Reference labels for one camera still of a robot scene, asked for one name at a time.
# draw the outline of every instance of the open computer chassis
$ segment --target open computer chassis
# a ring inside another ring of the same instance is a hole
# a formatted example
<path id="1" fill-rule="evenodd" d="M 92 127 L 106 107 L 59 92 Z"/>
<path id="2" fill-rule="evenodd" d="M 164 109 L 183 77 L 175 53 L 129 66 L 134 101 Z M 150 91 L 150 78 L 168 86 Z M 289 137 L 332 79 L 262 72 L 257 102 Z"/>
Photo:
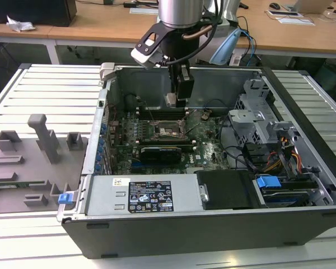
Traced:
<path id="1" fill-rule="evenodd" d="M 336 226 L 336 156 L 274 73 L 192 72 L 172 108 L 164 68 L 103 66 L 80 186 L 58 213 L 86 257 L 301 245 Z"/>

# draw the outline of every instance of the warning label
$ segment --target warning label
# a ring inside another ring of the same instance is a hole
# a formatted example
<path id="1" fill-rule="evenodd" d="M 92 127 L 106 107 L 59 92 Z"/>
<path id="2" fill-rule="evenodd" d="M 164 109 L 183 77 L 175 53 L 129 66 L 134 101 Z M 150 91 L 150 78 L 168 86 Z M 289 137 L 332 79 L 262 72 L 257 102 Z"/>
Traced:
<path id="1" fill-rule="evenodd" d="M 170 181 L 129 182 L 128 197 L 130 213 L 174 211 Z"/>

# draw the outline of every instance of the paper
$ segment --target paper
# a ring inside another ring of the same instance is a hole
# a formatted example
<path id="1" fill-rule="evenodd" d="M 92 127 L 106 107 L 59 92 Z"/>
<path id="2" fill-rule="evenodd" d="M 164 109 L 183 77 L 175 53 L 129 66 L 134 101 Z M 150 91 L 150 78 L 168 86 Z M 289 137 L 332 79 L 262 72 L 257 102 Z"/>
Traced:
<path id="1" fill-rule="evenodd" d="M 132 7 L 132 8 L 129 9 L 129 13 L 131 13 L 131 14 L 158 15 L 158 9 L 156 9 L 156 8 L 137 8 L 137 7 Z"/>
<path id="2" fill-rule="evenodd" d="M 305 20 L 303 18 L 278 18 L 278 21 L 282 24 L 315 25 L 310 20 Z"/>
<path id="3" fill-rule="evenodd" d="M 35 30 L 34 26 L 30 22 L 20 22 L 20 21 L 15 21 L 9 16 L 7 17 L 7 23 L 6 25 L 10 27 L 11 30 L 21 32 L 21 31 L 29 31 L 29 30 Z"/>

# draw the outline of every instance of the table leg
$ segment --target table leg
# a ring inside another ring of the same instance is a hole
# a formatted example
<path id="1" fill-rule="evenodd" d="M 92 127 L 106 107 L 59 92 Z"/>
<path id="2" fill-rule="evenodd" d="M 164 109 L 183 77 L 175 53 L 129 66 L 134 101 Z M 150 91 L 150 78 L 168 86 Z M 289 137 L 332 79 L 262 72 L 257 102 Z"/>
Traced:
<path id="1" fill-rule="evenodd" d="M 62 64 L 55 40 L 47 40 L 46 48 L 49 53 L 51 64 Z"/>

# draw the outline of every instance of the computer case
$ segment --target computer case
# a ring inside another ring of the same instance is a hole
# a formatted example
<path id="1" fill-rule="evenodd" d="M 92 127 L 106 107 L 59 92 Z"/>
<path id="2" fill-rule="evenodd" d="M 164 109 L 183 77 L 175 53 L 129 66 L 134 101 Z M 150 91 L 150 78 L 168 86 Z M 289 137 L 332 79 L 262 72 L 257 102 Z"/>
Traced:
<path id="1" fill-rule="evenodd" d="M 0 0 L 0 24 L 9 16 L 34 25 L 69 26 L 76 12 L 75 0 Z"/>

